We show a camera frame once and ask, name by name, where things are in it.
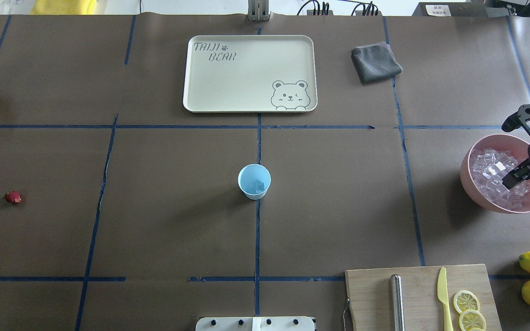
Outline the pile of clear ice cubes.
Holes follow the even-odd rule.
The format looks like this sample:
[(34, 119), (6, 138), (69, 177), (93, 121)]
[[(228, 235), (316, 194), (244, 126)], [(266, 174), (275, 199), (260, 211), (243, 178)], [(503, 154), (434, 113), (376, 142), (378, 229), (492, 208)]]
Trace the pile of clear ice cubes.
[(518, 164), (519, 160), (513, 157), (511, 151), (492, 148), (473, 149), (469, 157), (470, 175), (479, 192), (488, 201), (509, 210), (522, 207), (530, 194), (530, 183), (527, 181), (511, 190), (502, 184), (504, 176)]

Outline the light blue plastic cup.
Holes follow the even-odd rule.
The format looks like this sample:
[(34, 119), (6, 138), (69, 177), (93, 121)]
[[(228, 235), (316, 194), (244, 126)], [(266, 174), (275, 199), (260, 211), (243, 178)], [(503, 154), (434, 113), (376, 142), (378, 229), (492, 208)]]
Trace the light blue plastic cup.
[[(254, 193), (254, 182), (256, 181), (265, 183), (265, 191), (259, 194)], [(271, 174), (269, 170), (261, 164), (248, 164), (240, 170), (237, 183), (240, 190), (249, 199), (260, 200), (265, 196), (271, 186)]]

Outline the pink bowl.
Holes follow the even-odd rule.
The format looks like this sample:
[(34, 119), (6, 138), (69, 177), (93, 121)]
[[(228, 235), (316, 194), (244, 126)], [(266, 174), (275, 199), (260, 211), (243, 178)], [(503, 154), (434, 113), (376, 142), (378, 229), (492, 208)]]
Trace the pink bowl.
[(530, 212), (530, 179), (507, 188), (505, 176), (528, 159), (528, 143), (508, 134), (475, 142), (462, 160), (459, 176), (469, 198), (486, 210), (506, 214)]

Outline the lemon slice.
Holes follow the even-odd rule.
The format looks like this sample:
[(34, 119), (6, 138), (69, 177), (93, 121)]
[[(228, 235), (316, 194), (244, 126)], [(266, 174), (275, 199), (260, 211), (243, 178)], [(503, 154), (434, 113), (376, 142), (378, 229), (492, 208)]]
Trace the lemon slice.
[(484, 315), (475, 309), (463, 310), (459, 315), (458, 323), (461, 331), (485, 331), (487, 329)]
[(480, 301), (471, 291), (462, 290), (456, 292), (452, 299), (452, 303), (458, 314), (462, 314), (467, 310), (480, 311)]

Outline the yellow plastic knife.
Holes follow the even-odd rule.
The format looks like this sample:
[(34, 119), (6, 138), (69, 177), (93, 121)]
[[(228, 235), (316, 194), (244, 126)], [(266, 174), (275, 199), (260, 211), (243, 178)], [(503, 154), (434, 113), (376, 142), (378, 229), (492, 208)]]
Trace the yellow plastic knife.
[(441, 267), (439, 269), (437, 284), (436, 284), (436, 295), (442, 304), (442, 317), (443, 317), (443, 330), (454, 331), (452, 323), (450, 304), (449, 304), (449, 293), (447, 285), (447, 270)]

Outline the bamboo cutting board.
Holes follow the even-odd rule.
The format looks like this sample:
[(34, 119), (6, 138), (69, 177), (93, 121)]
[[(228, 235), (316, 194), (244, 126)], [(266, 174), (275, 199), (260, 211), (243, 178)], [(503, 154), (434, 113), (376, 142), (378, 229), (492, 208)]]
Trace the bamboo cutting board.
[[(442, 331), (443, 306), (436, 287), (440, 266), (351, 269), (345, 272), (351, 318), (356, 331), (392, 331), (395, 319), (391, 276), (402, 277), (404, 328), (407, 331)], [(446, 266), (449, 297), (471, 291), (489, 331), (500, 331), (498, 310), (484, 264)]]

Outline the steel muddler black tip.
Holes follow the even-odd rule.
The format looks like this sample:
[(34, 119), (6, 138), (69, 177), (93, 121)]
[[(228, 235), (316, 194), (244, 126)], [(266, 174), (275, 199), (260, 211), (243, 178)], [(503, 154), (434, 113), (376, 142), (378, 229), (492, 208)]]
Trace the steel muddler black tip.
[(391, 275), (392, 310), (395, 331), (405, 331), (405, 318), (403, 310), (403, 283), (398, 274)]

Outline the grey folded cloth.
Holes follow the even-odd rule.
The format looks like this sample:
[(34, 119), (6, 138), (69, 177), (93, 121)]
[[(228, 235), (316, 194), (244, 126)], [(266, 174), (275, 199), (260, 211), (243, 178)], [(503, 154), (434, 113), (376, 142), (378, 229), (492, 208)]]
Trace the grey folded cloth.
[(362, 84), (394, 78), (403, 72), (391, 46), (385, 42), (356, 46), (351, 50), (351, 60)]

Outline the cream bear serving tray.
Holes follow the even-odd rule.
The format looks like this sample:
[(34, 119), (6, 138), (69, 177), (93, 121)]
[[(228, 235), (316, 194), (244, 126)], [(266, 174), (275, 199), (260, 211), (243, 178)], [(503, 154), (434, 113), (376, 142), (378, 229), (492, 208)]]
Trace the cream bear serving tray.
[(303, 113), (318, 104), (305, 35), (197, 35), (189, 40), (183, 106), (192, 113)]

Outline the red strawberry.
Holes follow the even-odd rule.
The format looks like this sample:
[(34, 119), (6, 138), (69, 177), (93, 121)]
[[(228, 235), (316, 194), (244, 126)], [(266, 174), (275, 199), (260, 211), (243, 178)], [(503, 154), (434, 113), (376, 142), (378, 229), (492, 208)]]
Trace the red strawberry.
[(23, 201), (23, 198), (21, 197), (21, 194), (18, 191), (16, 191), (16, 190), (8, 191), (4, 195), (4, 199), (8, 203), (11, 203), (13, 205), (18, 205), (18, 204), (22, 203), (22, 201)]

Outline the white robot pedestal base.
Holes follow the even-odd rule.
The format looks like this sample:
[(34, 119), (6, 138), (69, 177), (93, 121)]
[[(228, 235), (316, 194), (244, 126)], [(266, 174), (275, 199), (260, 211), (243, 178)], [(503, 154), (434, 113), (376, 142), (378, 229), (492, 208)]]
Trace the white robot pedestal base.
[(309, 316), (247, 316), (200, 318), (196, 331), (315, 331), (315, 318)]

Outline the aluminium frame post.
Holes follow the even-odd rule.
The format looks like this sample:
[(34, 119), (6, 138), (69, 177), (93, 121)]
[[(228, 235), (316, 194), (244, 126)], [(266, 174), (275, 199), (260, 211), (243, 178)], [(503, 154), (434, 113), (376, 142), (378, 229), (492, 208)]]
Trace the aluminium frame post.
[(248, 21), (267, 22), (270, 18), (269, 0), (248, 0)]

